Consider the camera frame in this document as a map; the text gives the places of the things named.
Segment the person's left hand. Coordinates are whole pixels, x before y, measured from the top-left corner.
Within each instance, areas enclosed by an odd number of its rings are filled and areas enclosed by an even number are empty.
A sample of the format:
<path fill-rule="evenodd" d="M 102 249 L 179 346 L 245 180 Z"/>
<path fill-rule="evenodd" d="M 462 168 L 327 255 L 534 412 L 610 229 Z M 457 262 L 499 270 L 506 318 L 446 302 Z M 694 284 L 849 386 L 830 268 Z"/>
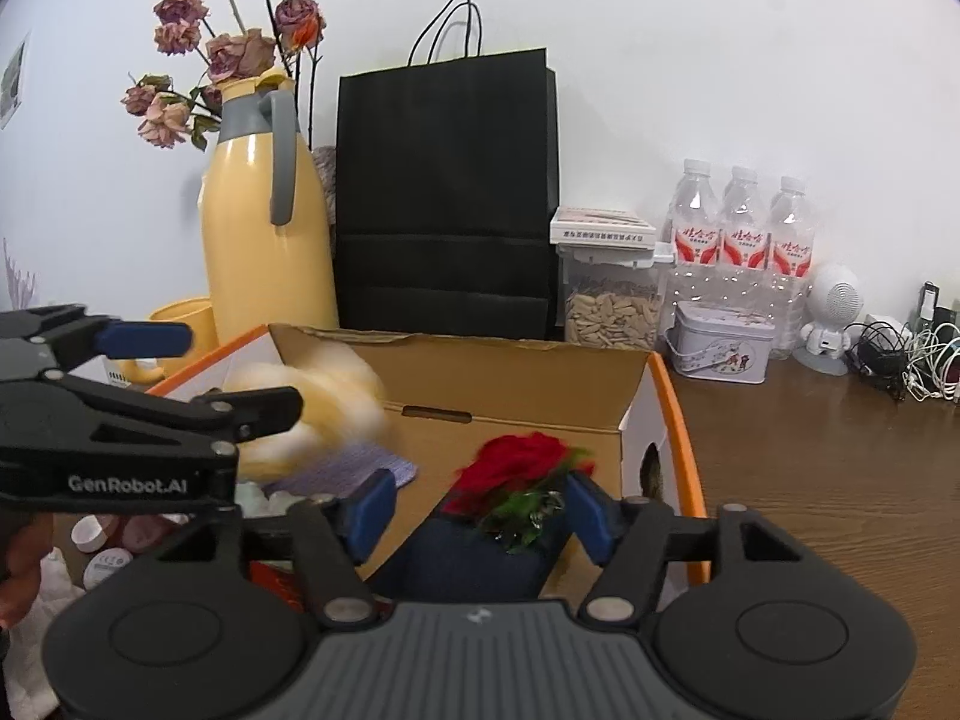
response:
<path fill-rule="evenodd" d="M 31 610 L 43 580 L 41 564 L 52 550 L 52 514 L 36 514 L 13 535 L 3 559 L 8 569 L 0 590 L 3 629 L 14 628 Z"/>

